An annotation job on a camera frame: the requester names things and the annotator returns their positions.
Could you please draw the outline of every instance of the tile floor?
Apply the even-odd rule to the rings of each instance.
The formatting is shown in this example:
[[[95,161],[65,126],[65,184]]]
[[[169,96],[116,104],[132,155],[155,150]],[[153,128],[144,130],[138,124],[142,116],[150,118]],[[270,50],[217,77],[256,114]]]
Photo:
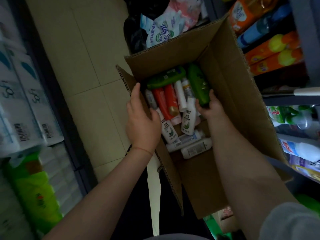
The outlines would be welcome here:
[[[124,157],[129,100],[118,64],[129,54],[123,0],[26,0],[98,181]],[[159,233],[160,181],[154,156],[148,185],[154,235]]]

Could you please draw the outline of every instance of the corrugated cardboard edge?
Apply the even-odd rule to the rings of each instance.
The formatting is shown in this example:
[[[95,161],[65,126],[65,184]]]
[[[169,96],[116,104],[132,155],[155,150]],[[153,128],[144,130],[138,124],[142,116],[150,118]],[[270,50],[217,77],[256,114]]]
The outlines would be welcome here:
[[[119,75],[120,75],[120,77],[121,77],[121,79],[122,79],[123,84],[125,85],[127,91],[130,93],[130,96],[131,96],[131,90],[130,90],[130,88],[129,88],[129,86],[128,86],[126,80],[125,80],[125,78],[124,78],[123,75],[122,75],[122,72],[121,72],[121,70],[120,70],[120,69],[121,69],[120,66],[116,65],[115,68],[117,69],[117,71],[118,71],[118,73],[119,73]],[[183,216],[183,215],[184,215],[184,210],[183,210],[183,206],[182,206],[182,204],[181,204],[181,202],[180,202],[180,199],[179,199],[178,195],[176,194],[176,192],[175,192],[175,190],[174,190],[174,188],[173,188],[173,185],[172,185],[172,183],[171,183],[171,181],[170,181],[170,178],[169,178],[169,176],[168,176],[168,173],[167,173],[167,171],[166,171],[166,169],[165,169],[165,167],[164,167],[164,165],[163,165],[163,163],[162,163],[162,161],[161,161],[161,159],[160,159],[160,157],[159,157],[159,155],[158,155],[158,153],[157,153],[157,150],[155,150],[154,153],[155,153],[155,155],[157,156],[157,158],[158,158],[158,160],[159,160],[159,162],[160,162],[160,164],[161,164],[161,166],[162,166],[162,168],[163,168],[164,174],[165,174],[165,176],[166,176],[166,178],[167,178],[167,180],[168,180],[168,182],[169,182],[169,185],[170,185],[170,187],[171,187],[171,191],[173,192],[174,197],[176,198],[176,201],[177,201],[177,203],[178,203],[178,205],[179,205],[179,207],[180,207],[180,210],[181,210],[181,215]]]
[[[233,28],[232,28],[232,25],[230,24],[230,20],[227,19],[227,21],[228,21],[228,24],[229,24],[229,28],[230,28],[230,30],[232,31],[234,41],[235,41],[235,43],[236,43],[236,45],[237,45],[237,47],[238,47],[238,50],[239,50],[239,52],[240,52],[240,54],[241,54],[241,56],[242,56],[242,60],[243,60],[243,62],[244,62],[244,63],[246,64],[246,66],[247,66],[247,70],[248,70],[248,73],[249,73],[249,77],[250,77],[250,79],[251,79],[251,81],[252,81],[252,84],[253,84],[255,90],[257,91],[258,95],[260,96],[261,100],[263,101],[263,97],[262,97],[262,95],[261,95],[261,92],[259,91],[259,89],[258,89],[258,87],[257,87],[257,84],[256,84],[256,82],[255,82],[255,80],[254,80],[254,77],[253,77],[252,73],[250,72],[250,66],[249,66],[249,64],[248,64],[248,62],[247,62],[247,60],[246,60],[246,57],[245,57],[245,55],[244,55],[244,53],[243,53],[243,51],[242,51],[242,48],[240,48],[240,46],[239,46],[239,44],[238,44],[237,35],[236,35],[236,33],[234,32],[234,30],[233,30]],[[263,104],[261,104],[261,105],[264,107],[264,111],[265,111],[265,114],[266,114],[267,118],[269,119],[270,125],[273,126],[273,123],[272,123],[271,118],[270,118],[270,116],[269,116],[269,113],[268,113],[268,111],[267,111],[266,104],[263,103]],[[276,138],[278,137],[275,129],[274,129],[274,135],[275,135]],[[282,148],[279,140],[278,140],[278,145],[279,145],[279,148]],[[286,160],[286,155],[285,155],[285,152],[284,152],[283,150],[282,150],[282,155],[283,155],[283,159],[282,159],[281,161],[282,161],[284,164],[286,164],[287,166],[289,166],[289,162]]]
[[[152,46],[152,47],[150,47],[150,48],[148,48],[148,49],[142,50],[142,51],[140,51],[140,52],[138,52],[138,53],[135,53],[135,54],[133,54],[133,55],[130,55],[130,56],[124,56],[124,58],[125,58],[126,60],[127,60],[127,59],[132,59],[132,58],[134,58],[135,56],[139,56],[140,54],[145,53],[145,52],[148,52],[148,51],[150,51],[150,50],[160,49],[160,48],[161,48],[163,45],[165,45],[165,44],[168,44],[168,43],[170,43],[170,42],[172,42],[172,41],[174,41],[174,40],[176,40],[176,39],[179,39],[179,38],[185,36],[186,34],[188,34],[188,33],[190,33],[190,32],[196,32],[196,31],[198,31],[198,30],[201,30],[201,29],[206,28],[207,26],[213,25],[214,23],[220,22],[220,21],[222,21],[223,19],[226,19],[226,17],[227,17],[227,15],[225,15],[225,16],[224,16],[223,18],[221,18],[221,19],[217,19],[217,20],[215,20],[215,21],[213,21],[213,22],[210,22],[210,23],[208,23],[208,24],[206,24],[206,25],[203,25],[203,26],[201,26],[201,27],[194,28],[194,29],[192,29],[192,30],[186,31],[186,32],[178,35],[177,37],[174,37],[173,39],[170,39],[170,40],[168,40],[168,41],[166,41],[166,42],[162,42],[161,44],[154,45],[154,46]]]

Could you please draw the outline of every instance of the gray sleeve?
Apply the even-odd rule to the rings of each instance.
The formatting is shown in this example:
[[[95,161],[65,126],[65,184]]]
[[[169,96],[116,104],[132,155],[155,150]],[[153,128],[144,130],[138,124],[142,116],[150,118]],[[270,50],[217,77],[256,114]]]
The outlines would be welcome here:
[[[260,230],[259,240],[316,240],[320,237],[320,219],[298,203],[275,207]]]

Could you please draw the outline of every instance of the orange package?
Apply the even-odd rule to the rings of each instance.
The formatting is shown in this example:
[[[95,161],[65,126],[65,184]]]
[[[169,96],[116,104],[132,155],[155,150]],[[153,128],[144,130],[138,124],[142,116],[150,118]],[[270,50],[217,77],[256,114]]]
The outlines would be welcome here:
[[[265,13],[272,10],[278,0],[237,0],[230,9],[229,20],[236,34],[243,33]]]
[[[285,35],[276,34],[271,39],[247,52],[244,56],[249,65],[252,65],[260,60],[266,59],[275,53],[281,52],[284,49],[296,49],[299,47],[299,37],[297,32],[292,31]]]
[[[250,72],[254,75],[260,75],[271,72],[276,69],[297,64],[303,61],[302,49],[285,49],[280,53],[276,53],[268,58],[250,65]]]

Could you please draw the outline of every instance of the white plastic bottle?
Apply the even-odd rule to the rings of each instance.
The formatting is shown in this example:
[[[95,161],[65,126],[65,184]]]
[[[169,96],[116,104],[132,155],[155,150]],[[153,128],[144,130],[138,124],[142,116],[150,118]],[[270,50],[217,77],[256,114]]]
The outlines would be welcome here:
[[[155,97],[153,96],[153,93],[149,89],[146,89],[145,95],[146,95],[146,101],[148,102],[149,106],[154,110],[156,110],[158,108],[158,105]]]
[[[175,131],[173,125],[171,124],[171,121],[165,119],[161,110],[157,108],[156,111],[160,115],[161,124],[162,124],[162,129],[161,129],[162,135],[164,136],[168,144],[173,143],[178,137],[177,132]]]
[[[196,126],[196,118],[196,99],[194,97],[188,97],[187,110],[183,112],[182,115],[181,131],[192,136]]]
[[[311,162],[320,159],[320,143],[318,141],[283,134],[277,135],[284,152]]]
[[[173,126],[178,125],[182,122],[181,114],[179,113],[176,117],[170,120]]]
[[[195,129],[194,134],[192,136],[188,136],[188,135],[179,136],[173,143],[167,144],[166,147],[169,152],[178,151],[183,147],[186,147],[196,141],[201,140],[205,136],[206,136],[205,133],[201,129],[199,130]]]
[[[184,91],[180,80],[174,83],[174,90],[176,91],[176,97],[178,99],[179,111],[183,113],[187,110],[187,101],[186,97],[184,96]]]
[[[184,159],[189,159],[194,157],[200,153],[203,153],[209,150],[212,147],[212,140],[211,138],[203,138],[185,148],[181,149],[181,153]]]

